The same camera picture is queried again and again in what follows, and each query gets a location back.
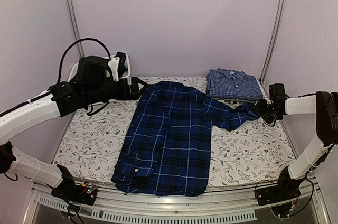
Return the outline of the dark blue plaid shirt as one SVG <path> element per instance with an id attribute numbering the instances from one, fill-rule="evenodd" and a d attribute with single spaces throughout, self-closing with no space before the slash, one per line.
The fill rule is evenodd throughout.
<path id="1" fill-rule="evenodd" d="M 179 82 L 149 85 L 111 180 L 125 193 L 201 195 L 209 180 L 213 127 L 232 131 L 256 119 L 251 104 L 231 108 Z"/>

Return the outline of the white plastic bin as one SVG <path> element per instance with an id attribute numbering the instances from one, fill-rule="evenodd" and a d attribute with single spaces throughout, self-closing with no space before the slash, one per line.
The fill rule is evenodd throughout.
<path id="1" fill-rule="evenodd" d="M 125 59 L 125 62 L 124 62 L 124 66 L 126 67 L 127 70 L 119 77 L 119 79 L 126 79 L 126 78 L 130 77 L 130 75 L 131 75 L 129 56 L 128 56 L 127 53 L 125 55 L 126 55 L 126 59 Z M 79 63 L 75 63 L 72 66 L 67 81 L 70 81 L 76 75 L 77 69 L 78 69 L 78 64 Z"/>

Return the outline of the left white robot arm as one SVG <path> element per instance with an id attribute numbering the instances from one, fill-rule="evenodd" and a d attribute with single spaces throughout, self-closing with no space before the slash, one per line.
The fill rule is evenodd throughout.
<path id="1" fill-rule="evenodd" d="M 1 113 L 1 173 L 24 176 L 32 181 L 47 184 L 68 200 L 75 199 L 79 192 L 67 168 L 41 162 L 24 154 L 12 145 L 16 135 L 41 123 L 67 116 L 79 109 L 88 109 L 93 104 L 107 106 L 111 100 L 137 100 L 147 87 L 143 80 L 132 77 L 118 82 L 104 80 L 96 86 L 61 82 L 51 86 L 17 107 Z"/>

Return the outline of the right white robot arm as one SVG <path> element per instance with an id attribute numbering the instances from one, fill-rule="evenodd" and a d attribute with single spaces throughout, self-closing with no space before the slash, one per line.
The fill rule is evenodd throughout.
<path id="1" fill-rule="evenodd" d="M 337 145 L 337 92 L 318 91 L 314 94 L 288 98 L 285 94 L 261 99 L 255 111 L 269 125 L 284 117 L 312 116 L 312 128 L 309 125 L 301 128 L 299 136 L 311 136 L 297 159 L 280 175 L 280 184 L 274 187 L 273 196 L 284 201 L 293 193 L 291 182 L 301 181 L 306 173 L 319 166 L 326 159 L 331 149 Z"/>

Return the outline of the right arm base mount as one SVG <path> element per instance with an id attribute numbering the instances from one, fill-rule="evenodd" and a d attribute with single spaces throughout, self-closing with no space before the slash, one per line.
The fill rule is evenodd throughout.
<path id="1" fill-rule="evenodd" d="M 272 213 L 279 219 L 289 218 L 298 206 L 301 192 L 296 189 L 293 192 L 280 190 L 276 183 L 272 186 L 258 187 L 259 181 L 254 189 L 254 195 L 259 206 L 271 206 Z"/>

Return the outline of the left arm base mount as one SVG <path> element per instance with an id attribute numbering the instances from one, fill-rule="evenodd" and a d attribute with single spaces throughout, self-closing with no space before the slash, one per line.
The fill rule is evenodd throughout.
<path id="1" fill-rule="evenodd" d="M 73 180 L 63 180 L 56 188 L 52 188 L 51 195 L 65 202 L 93 206 L 97 196 L 97 186 L 87 181 L 76 184 Z"/>

